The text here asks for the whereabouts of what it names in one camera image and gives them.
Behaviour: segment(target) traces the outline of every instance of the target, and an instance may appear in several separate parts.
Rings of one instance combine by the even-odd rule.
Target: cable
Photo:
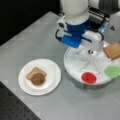
[[[58,37],[58,36],[57,36],[58,32],[59,32],[59,29],[56,31],[55,37],[56,37],[56,39],[57,39],[58,41],[61,41],[62,37]]]

